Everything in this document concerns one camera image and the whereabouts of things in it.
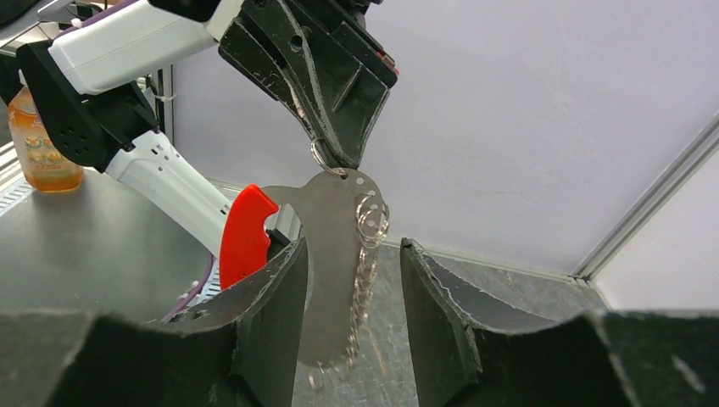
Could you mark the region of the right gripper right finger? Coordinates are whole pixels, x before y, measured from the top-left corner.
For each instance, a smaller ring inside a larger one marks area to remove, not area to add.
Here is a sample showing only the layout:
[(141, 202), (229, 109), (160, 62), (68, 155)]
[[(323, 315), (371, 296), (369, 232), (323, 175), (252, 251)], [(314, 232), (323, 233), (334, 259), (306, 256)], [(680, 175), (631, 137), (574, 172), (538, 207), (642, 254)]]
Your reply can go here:
[(405, 238), (400, 265), (422, 406), (715, 406), (715, 310), (584, 311), (552, 321)]

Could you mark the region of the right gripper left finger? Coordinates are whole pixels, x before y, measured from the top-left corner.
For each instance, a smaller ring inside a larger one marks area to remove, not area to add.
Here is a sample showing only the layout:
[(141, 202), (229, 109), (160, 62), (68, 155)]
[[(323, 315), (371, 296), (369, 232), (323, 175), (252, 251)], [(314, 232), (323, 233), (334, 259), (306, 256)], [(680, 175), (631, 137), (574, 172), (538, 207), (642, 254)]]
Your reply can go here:
[(308, 287), (304, 239), (170, 322), (1, 314), (4, 406), (288, 406)]

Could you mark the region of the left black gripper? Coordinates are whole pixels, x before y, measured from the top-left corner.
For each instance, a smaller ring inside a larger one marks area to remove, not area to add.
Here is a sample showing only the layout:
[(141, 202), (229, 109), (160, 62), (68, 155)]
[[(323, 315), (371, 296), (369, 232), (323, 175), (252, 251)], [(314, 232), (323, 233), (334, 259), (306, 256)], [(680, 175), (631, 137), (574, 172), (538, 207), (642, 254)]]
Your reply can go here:
[(220, 56), (320, 141), (331, 167), (360, 166), (399, 70), (366, 29), (371, 1), (245, 1)]

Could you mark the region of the metal key holder red handle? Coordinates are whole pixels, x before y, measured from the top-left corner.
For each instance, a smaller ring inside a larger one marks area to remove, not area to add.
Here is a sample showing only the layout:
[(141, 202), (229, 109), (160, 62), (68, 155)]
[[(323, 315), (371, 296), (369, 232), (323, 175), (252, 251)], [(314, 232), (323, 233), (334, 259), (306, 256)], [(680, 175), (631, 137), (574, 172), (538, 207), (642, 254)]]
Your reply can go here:
[(251, 276), (268, 259), (266, 220), (282, 205), (302, 226), (311, 273), (298, 361), (309, 384), (320, 389), (329, 376), (346, 380), (355, 367), (359, 330), (367, 319), (376, 279), (376, 251), (387, 236), (389, 206), (365, 173), (331, 167), (320, 139), (310, 152), (322, 171), (302, 187), (247, 185), (226, 215), (220, 241), (220, 287)]

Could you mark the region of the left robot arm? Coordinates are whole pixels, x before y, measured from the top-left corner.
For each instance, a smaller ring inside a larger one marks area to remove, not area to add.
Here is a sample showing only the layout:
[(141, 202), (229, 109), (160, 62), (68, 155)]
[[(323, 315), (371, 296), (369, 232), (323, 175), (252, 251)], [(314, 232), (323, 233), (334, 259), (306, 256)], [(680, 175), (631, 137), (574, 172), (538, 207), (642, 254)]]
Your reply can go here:
[(172, 147), (137, 80), (216, 47), (303, 126), (315, 161), (360, 166), (399, 70), (367, 1), (124, 1), (15, 53), (54, 147), (141, 193), (213, 255), (229, 200)]

